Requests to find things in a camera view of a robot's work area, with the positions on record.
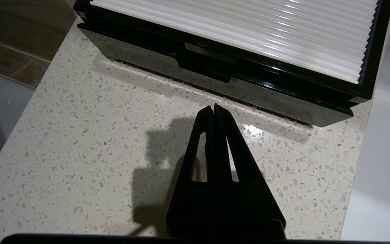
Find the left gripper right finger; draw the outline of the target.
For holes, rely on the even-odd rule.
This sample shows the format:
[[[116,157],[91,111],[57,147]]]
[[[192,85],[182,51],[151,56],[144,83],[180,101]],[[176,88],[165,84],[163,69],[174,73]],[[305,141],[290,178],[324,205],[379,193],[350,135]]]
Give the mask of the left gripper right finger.
[[[286,221],[231,113],[215,104],[218,190],[232,234],[285,237]]]

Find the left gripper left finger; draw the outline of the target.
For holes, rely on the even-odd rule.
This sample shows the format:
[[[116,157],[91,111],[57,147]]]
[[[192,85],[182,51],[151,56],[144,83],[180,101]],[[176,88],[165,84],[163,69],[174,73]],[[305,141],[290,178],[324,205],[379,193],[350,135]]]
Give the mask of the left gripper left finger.
[[[205,134],[206,182],[192,180],[201,135]],[[226,182],[226,140],[218,122],[218,106],[197,113],[166,216],[169,234],[179,238],[221,235],[221,200]]]

